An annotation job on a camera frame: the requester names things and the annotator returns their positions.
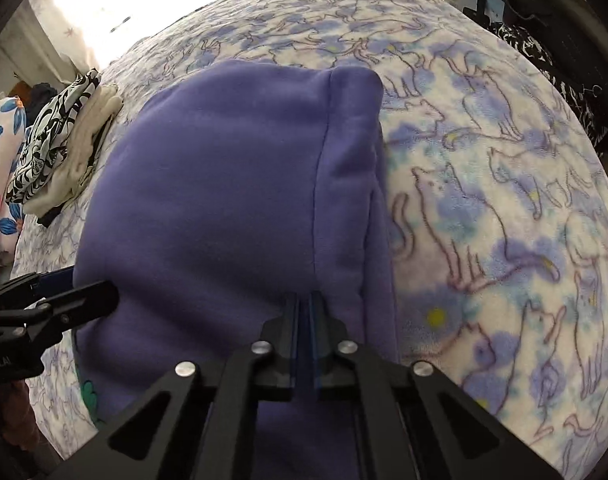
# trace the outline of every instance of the black and white patterned fabric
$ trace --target black and white patterned fabric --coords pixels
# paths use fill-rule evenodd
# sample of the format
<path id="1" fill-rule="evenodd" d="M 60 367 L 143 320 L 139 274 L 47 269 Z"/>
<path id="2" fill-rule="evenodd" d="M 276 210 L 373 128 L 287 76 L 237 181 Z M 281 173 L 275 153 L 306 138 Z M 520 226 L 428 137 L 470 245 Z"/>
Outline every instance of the black and white patterned fabric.
<path id="1" fill-rule="evenodd" d="M 7 202 L 23 203 L 48 181 L 66 158 L 66 142 L 79 110 L 99 86 L 102 76 L 92 69 L 42 109 L 26 137 L 15 173 L 6 189 Z"/>
<path id="2" fill-rule="evenodd" d="M 546 76 L 580 120 L 590 142 L 599 153 L 598 145 L 606 136 L 608 128 L 601 123 L 600 117 L 594 111 L 594 104 L 590 102 L 595 98 L 592 88 L 584 89 L 583 85 L 572 81 L 556 69 L 550 53 L 524 27 L 491 23 L 488 30 L 525 56 Z"/>

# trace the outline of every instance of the fleece blanket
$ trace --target fleece blanket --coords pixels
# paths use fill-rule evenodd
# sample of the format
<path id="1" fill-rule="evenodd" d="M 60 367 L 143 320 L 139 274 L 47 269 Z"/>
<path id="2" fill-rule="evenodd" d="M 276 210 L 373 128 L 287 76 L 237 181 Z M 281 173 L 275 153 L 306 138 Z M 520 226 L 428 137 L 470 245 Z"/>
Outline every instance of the fleece blanket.
<path id="1" fill-rule="evenodd" d="M 229 60 L 145 105 L 106 164 L 75 266 L 75 285 L 120 292 L 116 313 L 76 333 L 98 418 L 178 362 L 256 340 L 288 291 L 320 290 L 352 337 L 396 359 L 382 94 L 366 68 Z M 257 478 L 357 479 L 348 408 L 262 405 Z"/>
<path id="2" fill-rule="evenodd" d="M 584 478 L 608 447 L 608 178 L 536 67 L 441 0 L 219 0 L 135 44 L 104 72 L 124 108 L 92 181 L 49 229 L 27 216 L 14 275 L 75 263 L 128 124 L 229 58 L 380 76 L 402 362 L 434 362 L 565 478 Z M 44 363 L 31 402 L 68 456 L 96 431 L 92 384 L 78 383 L 68 333 Z"/>

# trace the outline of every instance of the cat drawing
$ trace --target cat drawing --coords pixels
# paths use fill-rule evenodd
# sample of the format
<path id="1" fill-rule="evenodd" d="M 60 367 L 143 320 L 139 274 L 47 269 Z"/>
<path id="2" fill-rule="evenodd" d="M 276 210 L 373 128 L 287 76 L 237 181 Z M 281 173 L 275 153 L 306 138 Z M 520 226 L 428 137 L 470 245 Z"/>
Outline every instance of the cat drawing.
<path id="1" fill-rule="evenodd" d="M 601 362 L 604 349 L 604 316 L 599 301 L 599 287 L 596 278 L 582 279 L 575 272 L 577 286 L 577 322 L 574 339 L 577 358 L 581 367 L 581 399 L 595 392 L 601 380 Z"/>
<path id="2" fill-rule="evenodd" d="M 380 78 L 386 93 L 398 98 L 420 97 L 421 94 L 415 85 L 415 67 L 399 54 L 382 54 L 377 58 L 381 63 Z"/>
<path id="3" fill-rule="evenodd" d="M 572 436 L 566 443 L 562 455 L 561 473 L 564 478 L 583 477 L 583 466 L 590 459 L 597 446 L 597 434 L 603 422 L 603 415 L 598 416 L 589 428 L 582 428 L 576 414 L 573 413 L 566 418 L 564 428 L 572 432 Z"/>
<path id="4" fill-rule="evenodd" d="M 417 31 L 426 26 L 413 16 L 407 20 L 379 20 L 364 23 L 351 28 L 341 36 L 342 41 L 390 41 L 391 37 L 399 43 L 410 43 L 417 40 Z"/>
<path id="5" fill-rule="evenodd" d="M 439 124 L 445 120 L 444 115 L 426 99 L 417 104 L 406 100 L 404 108 L 383 109 L 381 117 L 388 125 L 387 130 L 395 132 L 387 139 L 388 146 L 436 137 Z"/>
<path id="6" fill-rule="evenodd" d="M 449 285 L 474 293 L 530 267 L 557 282 L 559 269 L 535 253 L 508 254 L 508 239 L 497 211 L 467 194 L 450 164 L 443 170 L 413 168 L 424 222 L 449 264 Z"/>
<path id="7" fill-rule="evenodd" d="M 221 51 L 221 44 L 218 40 L 202 40 L 199 43 L 199 50 L 193 62 L 186 66 L 186 73 L 191 73 L 199 68 L 205 68 L 215 62 Z"/>
<path id="8" fill-rule="evenodd" d="M 497 361 L 490 338 L 479 323 L 464 323 L 438 352 L 412 354 L 403 362 L 408 365 L 419 359 L 435 362 L 459 386 L 472 374 L 488 370 Z"/>
<path id="9" fill-rule="evenodd" d="M 467 44 L 465 41 L 455 40 L 449 47 L 439 50 L 434 53 L 434 57 L 429 63 L 429 67 L 433 66 L 433 62 L 437 58 L 441 58 L 448 63 L 450 70 L 453 73 L 462 76 L 473 76 L 475 75 L 478 66 L 472 64 L 469 66 L 469 55 L 474 58 L 478 51 L 472 46 Z"/>
<path id="10" fill-rule="evenodd" d="M 464 110 L 479 128 L 483 137 L 522 140 L 523 135 L 512 118 L 508 98 L 492 76 L 475 67 L 471 76 L 466 76 L 470 87 L 463 99 Z"/>
<path id="11" fill-rule="evenodd" d="M 544 133 L 546 137 L 546 149 L 557 158 L 564 160 L 568 172 L 572 174 L 572 178 L 577 184 L 584 188 L 594 186 L 592 174 L 601 170 L 601 164 L 595 156 L 594 160 L 588 160 L 579 150 L 568 142 L 562 142 L 561 139 L 551 132 Z"/>
<path id="12" fill-rule="evenodd" d="M 550 390 L 554 391 L 556 384 L 542 380 L 542 391 L 535 398 L 530 394 L 531 375 L 535 371 L 533 365 L 540 367 L 540 370 L 549 365 L 557 349 L 565 314 L 564 305 L 556 315 L 535 308 L 530 300 L 524 306 L 519 344 L 508 380 L 508 387 L 515 393 L 506 396 L 498 415 L 501 412 L 511 415 L 519 413 L 517 436 L 530 445 L 553 431 L 552 426 L 546 426 L 546 403 L 551 396 Z"/>
<path id="13" fill-rule="evenodd" d="M 608 259 L 608 228 L 597 214 L 573 211 L 564 235 L 570 259 L 577 267 L 593 267 L 598 260 Z"/>
<path id="14" fill-rule="evenodd" d="M 401 247 L 393 248 L 393 259 L 395 261 L 407 260 L 413 256 L 415 250 L 415 234 L 405 215 L 408 200 L 408 193 L 403 192 L 396 194 L 393 199 L 393 223 L 399 234 L 402 235 Z"/>
<path id="15" fill-rule="evenodd" d="M 532 203 L 533 219 L 539 220 L 542 215 L 541 196 L 544 195 L 554 206 L 562 203 L 551 192 L 551 187 L 558 187 L 564 195 L 564 205 L 572 203 L 571 189 L 583 192 L 592 183 L 580 179 L 575 171 L 568 168 L 562 157 L 555 158 L 543 150 L 526 150 L 517 155 L 490 149 L 488 164 L 493 178 L 500 184 L 513 182 Z"/>

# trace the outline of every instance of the white folded cloth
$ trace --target white folded cloth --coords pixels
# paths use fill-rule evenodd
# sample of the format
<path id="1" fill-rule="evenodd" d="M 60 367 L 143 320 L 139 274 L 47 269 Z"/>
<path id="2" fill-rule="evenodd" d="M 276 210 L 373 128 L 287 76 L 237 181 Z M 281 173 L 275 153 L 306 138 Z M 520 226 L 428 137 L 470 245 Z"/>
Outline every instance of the white folded cloth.
<path id="1" fill-rule="evenodd" d="M 41 217 L 79 195 L 89 180 L 88 159 L 93 155 L 95 138 L 106 134 L 123 104 L 117 85 L 98 86 L 79 112 L 66 144 L 65 160 L 53 170 L 50 180 L 24 203 L 25 214 Z"/>

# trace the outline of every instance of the folded clothes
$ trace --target folded clothes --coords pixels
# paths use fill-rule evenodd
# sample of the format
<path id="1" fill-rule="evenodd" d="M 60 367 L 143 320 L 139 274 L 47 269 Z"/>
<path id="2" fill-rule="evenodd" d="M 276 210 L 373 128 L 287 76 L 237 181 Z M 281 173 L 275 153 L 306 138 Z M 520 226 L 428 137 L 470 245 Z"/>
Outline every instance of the folded clothes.
<path id="1" fill-rule="evenodd" d="M 79 112 L 75 126 L 66 143 L 66 159 L 50 174 L 49 180 L 24 203 L 24 212 L 38 217 L 81 192 L 81 180 L 88 160 L 93 154 L 95 139 L 110 127 L 112 119 L 122 109 L 117 86 L 98 86 Z"/>
<path id="2" fill-rule="evenodd" d="M 120 293 L 75 335 L 94 420 L 180 361 L 254 341 L 288 291 L 320 290 L 352 338 L 397 358 L 382 95 L 361 67 L 228 60 L 148 101 L 106 162 L 76 260 L 76 286 Z M 256 478 L 357 478 L 343 403 L 262 404 L 257 433 Z"/>
<path id="3" fill-rule="evenodd" d="M 63 208 L 65 208 L 66 204 L 73 202 L 84 190 L 86 185 L 91 181 L 91 176 L 93 175 L 93 170 L 95 168 L 95 164 L 97 163 L 97 158 L 100 155 L 100 148 L 104 143 L 104 138 L 110 129 L 111 123 L 113 123 L 113 117 L 110 117 L 102 126 L 101 131 L 95 136 L 95 140 L 93 142 L 93 153 L 88 157 L 88 163 L 86 166 L 86 172 L 82 176 L 82 178 L 78 181 L 78 190 L 74 193 L 72 198 L 66 200 L 66 202 L 56 205 L 49 209 L 42 216 L 37 218 L 37 223 L 39 225 L 43 225 L 44 227 L 48 227 L 52 224 L 53 220 L 58 217 L 58 215 L 62 212 Z"/>
<path id="4" fill-rule="evenodd" d="M 31 88 L 31 102 L 26 105 L 26 126 L 33 126 L 37 116 L 50 100 L 58 94 L 48 83 L 37 83 Z"/>
<path id="5" fill-rule="evenodd" d="M 22 208 L 19 204 L 8 205 L 4 192 L 14 161 L 25 138 L 26 114 L 22 101 L 17 97 L 0 100 L 0 265 L 13 261 L 17 237 L 22 229 Z"/>
<path id="6" fill-rule="evenodd" d="M 53 97 L 26 140 L 17 168 L 6 190 L 8 202 L 26 202 L 66 158 L 66 143 L 78 113 L 99 86 L 101 76 L 91 70 Z"/>

